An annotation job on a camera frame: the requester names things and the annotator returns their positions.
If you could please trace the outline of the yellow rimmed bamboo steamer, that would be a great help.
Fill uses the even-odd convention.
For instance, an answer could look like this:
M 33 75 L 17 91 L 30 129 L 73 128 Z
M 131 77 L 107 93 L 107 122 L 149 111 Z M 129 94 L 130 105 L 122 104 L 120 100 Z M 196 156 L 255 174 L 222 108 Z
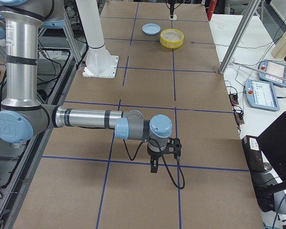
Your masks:
M 176 49 L 182 46 L 184 34 L 177 29 L 165 29 L 160 33 L 160 44 L 169 49 Z

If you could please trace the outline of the light blue round plate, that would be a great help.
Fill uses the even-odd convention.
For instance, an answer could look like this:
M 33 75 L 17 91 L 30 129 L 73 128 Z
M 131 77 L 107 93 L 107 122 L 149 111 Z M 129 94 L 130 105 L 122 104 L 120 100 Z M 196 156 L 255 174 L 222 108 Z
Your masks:
M 161 27 L 155 23 L 147 23 L 142 26 L 142 31 L 147 35 L 157 35 L 161 31 Z

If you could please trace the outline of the red cylinder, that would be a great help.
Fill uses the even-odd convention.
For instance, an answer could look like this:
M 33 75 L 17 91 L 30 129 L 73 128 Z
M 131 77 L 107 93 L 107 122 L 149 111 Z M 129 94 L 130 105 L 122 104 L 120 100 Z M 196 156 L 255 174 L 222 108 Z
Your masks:
M 212 15 L 214 13 L 216 3 L 217 3 L 217 0 L 210 0 L 208 11 L 207 11 L 208 21 L 210 21 L 212 19 Z

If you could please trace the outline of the near orange black adapter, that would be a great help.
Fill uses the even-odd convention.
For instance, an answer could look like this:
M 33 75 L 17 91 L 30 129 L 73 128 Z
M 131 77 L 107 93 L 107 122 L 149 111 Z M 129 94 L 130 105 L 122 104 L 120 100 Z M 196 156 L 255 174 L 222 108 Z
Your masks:
M 234 113 L 235 121 L 237 125 L 242 125 L 244 124 L 244 111 L 241 107 L 235 105 L 232 106 L 232 110 Z

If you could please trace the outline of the orange black adapter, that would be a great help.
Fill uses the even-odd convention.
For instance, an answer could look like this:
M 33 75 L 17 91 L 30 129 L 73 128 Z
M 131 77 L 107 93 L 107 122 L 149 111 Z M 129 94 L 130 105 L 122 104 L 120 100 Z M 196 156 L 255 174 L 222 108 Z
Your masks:
M 238 102 L 238 91 L 232 87 L 232 86 L 228 86 L 229 88 L 229 100 L 230 100 L 230 103 L 231 105 L 239 105 L 239 102 Z
M 244 124 L 244 111 L 241 107 L 235 105 L 232 106 L 232 110 L 234 113 L 235 121 L 237 125 L 242 125 Z

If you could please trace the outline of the far orange black adapter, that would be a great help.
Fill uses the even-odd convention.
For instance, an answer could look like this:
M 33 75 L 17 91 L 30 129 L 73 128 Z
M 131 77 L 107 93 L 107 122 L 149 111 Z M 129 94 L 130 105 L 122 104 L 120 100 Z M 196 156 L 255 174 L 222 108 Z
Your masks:
M 238 102 L 238 91 L 232 87 L 232 86 L 228 86 L 229 88 L 229 100 L 230 100 L 230 103 L 231 105 L 239 105 L 239 102 Z

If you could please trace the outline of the black box with label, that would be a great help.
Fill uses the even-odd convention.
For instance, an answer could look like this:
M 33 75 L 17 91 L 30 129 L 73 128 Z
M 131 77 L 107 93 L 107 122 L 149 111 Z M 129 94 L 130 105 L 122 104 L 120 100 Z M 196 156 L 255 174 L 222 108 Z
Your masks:
M 262 152 L 259 148 L 256 137 L 246 135 L 242 139 L 242 146 L 249 170 L 251 172 L 263 173 L 265 170 Z

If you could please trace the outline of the near teach pendant tablet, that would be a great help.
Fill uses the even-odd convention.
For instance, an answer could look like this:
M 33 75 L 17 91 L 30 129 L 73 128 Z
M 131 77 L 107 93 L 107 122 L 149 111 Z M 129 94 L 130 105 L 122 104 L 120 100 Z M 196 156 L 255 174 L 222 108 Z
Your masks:
M 245 83 L 247 102 L 252 108 L 279 111 L 274 85 L 271 82 L 248 79 Z

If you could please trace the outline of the teach pendant tablet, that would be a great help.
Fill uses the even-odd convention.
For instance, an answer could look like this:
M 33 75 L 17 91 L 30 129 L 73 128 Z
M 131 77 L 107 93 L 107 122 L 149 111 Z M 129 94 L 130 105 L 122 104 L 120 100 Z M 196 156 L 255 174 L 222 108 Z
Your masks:
M 274 85 L 271 82 L 248 79 L 245 83 L 247 102 L 252 108 L 279 111 Z
M 274 61 L 264 60 L 259 64 L 259 70 L 286 78 L 286 65 Z M 269 75 L 258 73 L 258 77 L 262 81 L 271 82 L 276 86 L 285 87 L 286 81 L 278 79 Z

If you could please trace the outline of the far teach pendant tablet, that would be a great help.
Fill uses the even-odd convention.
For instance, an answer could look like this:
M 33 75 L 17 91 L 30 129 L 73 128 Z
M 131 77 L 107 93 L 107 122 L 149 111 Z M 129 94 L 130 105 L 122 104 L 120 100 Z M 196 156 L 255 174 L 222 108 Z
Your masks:
M 259 64 L 259 70 L 286 78 L 286 65 L 274 61 L 264 60 Z M 271 82 L 276 86 L 285 87 L 286 81 L 278 79 L 269 75 L 258 73 L 258 77 L 262 81 Z

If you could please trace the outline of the aluminium frame post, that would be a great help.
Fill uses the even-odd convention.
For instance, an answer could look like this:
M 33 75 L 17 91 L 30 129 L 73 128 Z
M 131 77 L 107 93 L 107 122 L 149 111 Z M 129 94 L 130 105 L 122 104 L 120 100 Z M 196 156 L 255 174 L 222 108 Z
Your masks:
M 231 61 L 239 43 L 240 43 L 240 40 L 243 36 L 243 34 L 245 33 L 253 15 L 254 15 L 254 12 L 256 11 L 258 5 L 259 5 L 259 0 L 251 0 L 248 4 L 248 7 L 244 13 L 244 15 L 242 16 L 242 19 L 236 29 L 236 32 L 232 38 L 232 41 L 227 49 L 227 52 L 223 58 L 223 61 L 220 65 L 220 68 L 219 68 L 219 73 L 220 74 L 224 74 L 226 69 L 227 69 L 227 66 L 229 64 L 229 62 Z

